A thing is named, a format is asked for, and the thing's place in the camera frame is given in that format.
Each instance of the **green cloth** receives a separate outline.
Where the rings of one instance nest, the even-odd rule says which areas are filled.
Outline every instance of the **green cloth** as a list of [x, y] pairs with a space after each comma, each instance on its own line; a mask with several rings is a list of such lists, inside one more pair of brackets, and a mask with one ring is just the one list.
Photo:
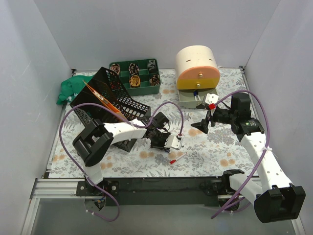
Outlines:
[[85, 87], [86, 83], [92, 79], [93, 76], [74, 76], [61, 83], [61, 92], [57, 104], [64, 104], [66, 102], [72, 102], [79, 92]]

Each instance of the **gray floor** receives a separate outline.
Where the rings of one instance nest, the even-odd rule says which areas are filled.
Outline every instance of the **gray floor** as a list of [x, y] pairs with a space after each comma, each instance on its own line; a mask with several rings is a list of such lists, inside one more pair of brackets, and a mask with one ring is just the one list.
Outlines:
[[[115, 207], [101, 211], [114, 216]], [[262, 224], [253, 207], [238, 214], [223, 213], [210, 219], [213, 210], [201, 205], [123, 206], [117, 221], [105, 222], [85, 213], [83, 199], [42, 199], [33, 235], [294, 235], [291, 221]]]

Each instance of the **floral tablecloth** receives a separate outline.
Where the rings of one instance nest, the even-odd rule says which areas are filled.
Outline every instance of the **floral tablecloth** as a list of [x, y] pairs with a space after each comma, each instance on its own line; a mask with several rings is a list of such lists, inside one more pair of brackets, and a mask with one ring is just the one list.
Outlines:
[[[220, 69], [221, 79], [217, 86], [220, 97], [230, 92], [246, 89], [239, 69]], [[79, 72], [77, 75], [93, 75], [95, 72]], [[153, 111], [165, 101], [178, 103], [175, 70], [160, 70], [160, 93], [135, 96], [134, 99], [151, 106]], [[170, 132], [179, 132], [180, 114], [174, 105], [160, 109], [170, 120]], [[223, 171], [239, 168], [249, 174], [253, 163], [246, 150], [239, 145], [229, 125], [217, 124], [209, 128], [206, 135], [190, 126], [205, 117], [206, 111], [183, 109], [183, 148], [170, 153], [150, 148], [150, 140], [137, 140], [130, 153], [111, 146], [101, 161], [103, 177], [168, 177], [168, 176], [221, 176]], [[63, 128], [64, 143], [75, 159], [80, 161], [72, 146], [73, 139], [84, 129], [83, 124], [72, 112]], [[180, 161], [169, 162], [187, 152]], [[64, 152], [58, 141], [50, 171], [50, 178], [80, 178], [81, 171]]]

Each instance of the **perforated basket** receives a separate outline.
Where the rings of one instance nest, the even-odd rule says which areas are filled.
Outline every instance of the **perforated basket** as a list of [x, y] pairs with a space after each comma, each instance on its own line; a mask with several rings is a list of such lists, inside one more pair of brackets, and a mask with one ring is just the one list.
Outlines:
[[[93, 76], [88, 85], [94, 88], [105, 99], [119, 109], [128, 120], [151, 115], [150, 107], [133, 100], [126, 91], [118, 75], [109, 69], [102, 67]], [[96, 103], [101, 105], [101, 102], [91, 93], [87, 86], [83, 88], [70, 105], [71, 107], [74, 107], [82, 103]], [[84, 126], [87, 126], [92, 119], [100, 119], [102, 122], [106, 123], [119, 122], [118, 118], [104, 109], [95, 106], [83, 106], [76, 109], [75, 113]], [[133, 139], [130, 141], [118, 142], [114, 145], [130, 152], [135, 142], [136, 140]]]

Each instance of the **green storage box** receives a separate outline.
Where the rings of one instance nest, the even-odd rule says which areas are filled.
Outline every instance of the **green storage box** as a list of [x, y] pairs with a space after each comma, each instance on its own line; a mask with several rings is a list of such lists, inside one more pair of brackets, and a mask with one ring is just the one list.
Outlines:
[[[149, 60], [155, 60], [156, 68], [154, 71], [149, 72], [148, 70], [148, 62]], [[129, 72], [129, 64], [134, 63], [139, 68], [139, 78], [140, 78], [140, 87], [131, 88], [129, 80], [132, 77]], [[160, 73], [158, 70], [157, 60], [156, 59], [147, 59], [147, 60], [132, 60], [132, 61], [121, 61], [121, 62], [112, 62], [110, 63], [110, 67], [112, 64], [119, 64], [120, 65], [120, 73], [119, 78], [121, 79], [123, 85], [125, 86], [127, 92], [130, 96], [136, 95], [147, 95], [147, 94], [157, 94], [160, 91], [160, 84], [157, 86], [150, 85], [150, 79], [154, 75], [158, 75], [160, 78]]]

